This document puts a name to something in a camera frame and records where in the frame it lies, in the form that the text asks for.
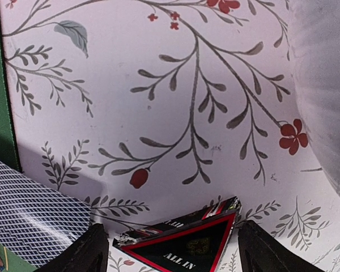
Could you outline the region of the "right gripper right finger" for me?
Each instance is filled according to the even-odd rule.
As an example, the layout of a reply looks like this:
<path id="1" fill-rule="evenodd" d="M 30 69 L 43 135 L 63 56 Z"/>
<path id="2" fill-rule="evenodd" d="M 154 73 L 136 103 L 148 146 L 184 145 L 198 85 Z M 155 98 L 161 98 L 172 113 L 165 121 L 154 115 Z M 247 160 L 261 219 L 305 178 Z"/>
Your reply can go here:
<path id="1" fill-rule="evenodd" d="M 286 249 L 252 220 L 241 224 L 238 245 L 244 272 L 322 272 L 320 268 Z"/>

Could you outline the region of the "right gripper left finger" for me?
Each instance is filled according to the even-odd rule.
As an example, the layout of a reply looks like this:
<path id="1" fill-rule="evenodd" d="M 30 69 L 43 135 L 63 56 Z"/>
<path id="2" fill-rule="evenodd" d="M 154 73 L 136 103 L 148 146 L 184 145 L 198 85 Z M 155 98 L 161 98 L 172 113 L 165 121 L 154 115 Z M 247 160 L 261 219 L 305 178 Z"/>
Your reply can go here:
<path id="1" fill-rule="evenodd" d="M 106 272 L 108 253 L 104 226 L 96 223 L 58 257 L 39 268 L 39 272 Z"/>

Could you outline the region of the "black red triangle token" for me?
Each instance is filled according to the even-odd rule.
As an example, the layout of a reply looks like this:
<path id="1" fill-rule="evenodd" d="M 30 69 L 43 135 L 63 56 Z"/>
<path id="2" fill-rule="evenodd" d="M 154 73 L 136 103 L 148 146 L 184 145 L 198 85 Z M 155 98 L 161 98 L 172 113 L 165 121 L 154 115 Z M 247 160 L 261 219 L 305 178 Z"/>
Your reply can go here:
<path id="1" fill-rule="evenodd" d="M 113 246 L 158 271 L 215 271 L 241 210 L 237 197 L 118 235 Z"/>

